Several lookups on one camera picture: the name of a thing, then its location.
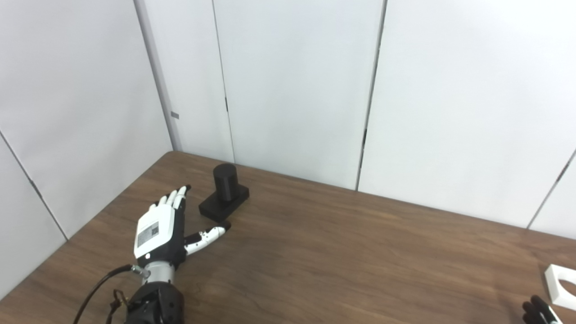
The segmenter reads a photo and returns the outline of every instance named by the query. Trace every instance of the robot finger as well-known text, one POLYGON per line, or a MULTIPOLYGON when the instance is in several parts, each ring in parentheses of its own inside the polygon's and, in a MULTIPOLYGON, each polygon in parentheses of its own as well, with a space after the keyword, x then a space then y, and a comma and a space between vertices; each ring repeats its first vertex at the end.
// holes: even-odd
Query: robot finger
POLYGON ((180 207, 180 203, 182 202, 182 199, 186 199, 186 192, 190 189, 190 185, 187 186, 183 186, 178 190, 178 193, 176 194, 176 197, 174 198, 174 204, 173 207, 174 209, 178 209, 180 207))
POLYGON ((173 190, 170 193, 170 196, 168 196, 168 200, 166 200, 166 204, 168 206, 172 206, 174 204, 174 199, 176 198, 176 193, 177 193, 176 190, 173 190))
POLYGON ((557 317, 553 314, 552 309, 550 306, 539 296, 534 295, 530 298, 530 302, 534 305, 537 311, 539 311, 548 323, 552 323, 553 321, 557 321, 557 317))
POLYGON ((543 315, 541 315, 540 312, 536 310, 534 305, 530 304, 529 302, 525 302, 522 304, 522 308, 528 315, 528 318, 530 318, 534 324, 548 324, 543 315))
POLYGON ((158 204, 164 205, 167 200, 168 200, 168 196, 162 196, 162 198, 160 198, 160 202, 158 204))

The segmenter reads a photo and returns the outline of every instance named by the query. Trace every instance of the table surface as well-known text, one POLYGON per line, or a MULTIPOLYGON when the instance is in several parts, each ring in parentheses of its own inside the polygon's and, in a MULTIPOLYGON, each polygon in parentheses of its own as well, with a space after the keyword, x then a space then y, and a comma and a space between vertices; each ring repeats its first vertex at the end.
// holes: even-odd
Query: table surface
MULTIPOLYGON (((166 154, 0 302, 0 322, 72 323, 106 272, 134 262, 137 220, 172 189, 192 185, 187 235, 212 226, 197 205, 218 164, 166 154)), ((187 324, 522 323, 523 301, 548 300, 546 267, 576 268, 575 240, 248 167, 238 176, 251 197, 232 229, 176 272, 187 324)), ((139 283, 110 279, 81 322, 104 323, 112 290, 139 283)))

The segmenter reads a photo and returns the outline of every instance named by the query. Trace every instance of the white backdrop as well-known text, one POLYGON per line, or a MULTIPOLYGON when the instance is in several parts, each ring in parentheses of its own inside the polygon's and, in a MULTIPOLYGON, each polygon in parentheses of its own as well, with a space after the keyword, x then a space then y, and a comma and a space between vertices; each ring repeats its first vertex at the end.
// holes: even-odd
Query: white backdrop
POLYGON ((65 242, 0 137, 0 299, 65 242))
POLYGON ((359 189, 526 227, 576 147, 574 16, 389 0, 359 189))
POLYGON ((382 0, 215 0, 236 163, 353 189, 382 0))
POLYGON ((0 2, 0 129, 71 236, 171 150, 131 1, 0 2))
POLYGON ((233 162, 211 0, 137 0, 176 149, 233 162))

